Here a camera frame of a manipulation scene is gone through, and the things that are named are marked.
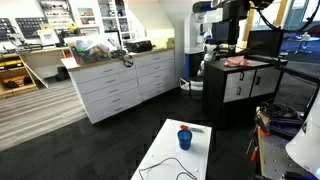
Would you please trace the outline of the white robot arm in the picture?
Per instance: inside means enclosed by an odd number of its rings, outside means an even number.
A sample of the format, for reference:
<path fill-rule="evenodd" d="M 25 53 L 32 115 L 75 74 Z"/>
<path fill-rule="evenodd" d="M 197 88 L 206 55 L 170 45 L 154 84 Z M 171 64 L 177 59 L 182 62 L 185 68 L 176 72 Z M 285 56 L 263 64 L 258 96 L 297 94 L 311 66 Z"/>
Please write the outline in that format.
<path fill-rule="evenodd" d="M 285 146 L 289 157 L 320 179 L 320 99 L 316 98 L 306 119 L 306 126 Z"/>

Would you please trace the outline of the metal robot base table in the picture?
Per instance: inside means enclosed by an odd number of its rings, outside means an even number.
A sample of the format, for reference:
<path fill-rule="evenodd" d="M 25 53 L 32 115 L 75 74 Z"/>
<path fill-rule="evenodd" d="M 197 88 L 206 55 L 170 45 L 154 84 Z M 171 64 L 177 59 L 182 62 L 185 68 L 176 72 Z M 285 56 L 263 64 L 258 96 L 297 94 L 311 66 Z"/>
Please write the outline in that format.
<path fill-rule="evenodd" d="M 268 135 L 261 128 L 257 131 L 258 175 L 267 180 L 319 180 L 300 167 L 287 154 L 286 139 Z"/>

